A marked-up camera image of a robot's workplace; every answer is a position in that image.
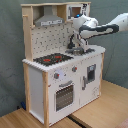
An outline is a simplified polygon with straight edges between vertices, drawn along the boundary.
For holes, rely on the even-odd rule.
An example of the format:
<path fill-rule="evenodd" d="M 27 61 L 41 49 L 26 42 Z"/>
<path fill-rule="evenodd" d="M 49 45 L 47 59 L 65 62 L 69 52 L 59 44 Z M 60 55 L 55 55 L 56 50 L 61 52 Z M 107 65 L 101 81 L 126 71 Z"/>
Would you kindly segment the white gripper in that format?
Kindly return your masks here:
<path fill-rule="evenodd" d="M 88 41 L 86 39 L 83 39 L 80 36 L 77 36 L 76 40 L 78 41 L 78 43 L 80 44 L 80 46 L 83 49 L 87 49 L 88 48 Z"/>

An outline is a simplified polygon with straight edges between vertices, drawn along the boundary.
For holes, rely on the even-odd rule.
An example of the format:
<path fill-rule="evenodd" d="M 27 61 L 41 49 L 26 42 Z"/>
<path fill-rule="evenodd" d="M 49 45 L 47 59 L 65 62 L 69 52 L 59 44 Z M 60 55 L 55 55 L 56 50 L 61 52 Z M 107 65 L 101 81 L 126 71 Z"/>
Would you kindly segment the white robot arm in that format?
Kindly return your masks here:
<path fill-rule="evenodd" d="M 84 14 L 77 14 L 73 19 L 75 33 L 81 47 L 88 49 L 88 39 L 94 36 L 112 34 L 128 30 L 128 13 L 123 13 L 105 25 L 98 25 L 95 18 L 87 17 Z"/>

